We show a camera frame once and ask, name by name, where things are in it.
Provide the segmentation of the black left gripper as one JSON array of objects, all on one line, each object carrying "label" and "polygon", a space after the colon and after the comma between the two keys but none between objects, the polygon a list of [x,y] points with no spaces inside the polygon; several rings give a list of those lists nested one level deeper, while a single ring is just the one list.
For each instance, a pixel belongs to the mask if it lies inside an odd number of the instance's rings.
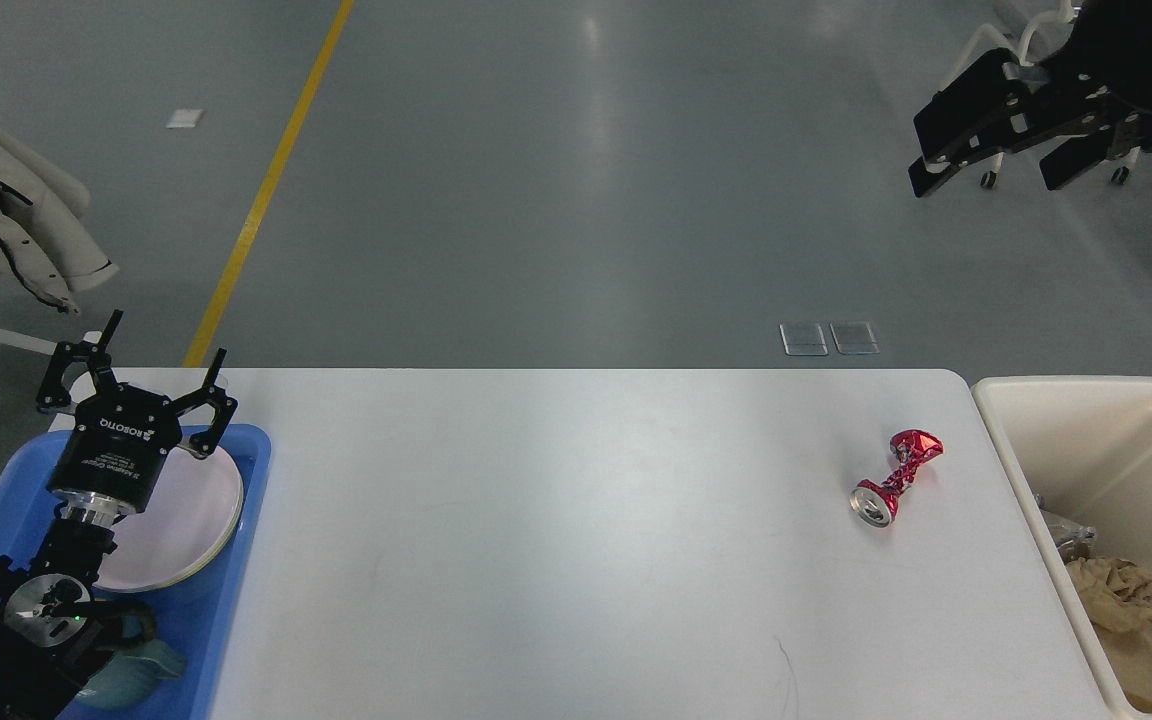
[{"label": "black left gripper", "polygon": [[[122,309],[115,309],[94,342],[58,343],[35,404],[40,414],[73,414],[65,374],[79,366],[90,376],[96,393],[78,404],[76,429],[61,450],[46,491],[55,497],[111,498],[127,515],[146,510],[173,447],[179,445],[198,460],[214,454],[236,414],[237,401],[218,384],[227,357],[223,347],[218,348],[200,387],[174,400],[118,382],[108,346],[123,316]],[[210,407],[212,419],[200,432],[182,439],[179,419],[200,407]]]}]

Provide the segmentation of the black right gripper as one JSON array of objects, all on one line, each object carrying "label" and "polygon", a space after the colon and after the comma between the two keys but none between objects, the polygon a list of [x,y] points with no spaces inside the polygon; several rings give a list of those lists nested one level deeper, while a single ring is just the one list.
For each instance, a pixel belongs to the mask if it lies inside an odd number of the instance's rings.
[{"label": "black right gripper", "polygon": [[923,199],[960,170],[1039,143],[1062,143],[1039,161],[1060,190],[1102,161],[1152,152],[1152,1],[1084,1],[1068,41],[1024,67],[996,47],[915,114],[922,156],[908,169]]}]

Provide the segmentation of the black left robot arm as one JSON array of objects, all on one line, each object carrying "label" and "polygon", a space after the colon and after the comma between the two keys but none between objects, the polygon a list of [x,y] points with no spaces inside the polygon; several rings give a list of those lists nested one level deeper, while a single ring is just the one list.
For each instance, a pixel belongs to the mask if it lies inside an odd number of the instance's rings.
[{"label": "black left robot arm", "polygon": [[114,526],[145,511],[170,450],[198,460],[218,450],[237,401],[218,384],[227,351],[200,387],[180,397],[119,381],[100,338],[52,348],[36,406],[69,414],[67,444],[46,488],[56,497],[50,529],[24,568],[0,556],[0,719],[54,719],[119,652],[156,641],[154,611],[93,594]]}]

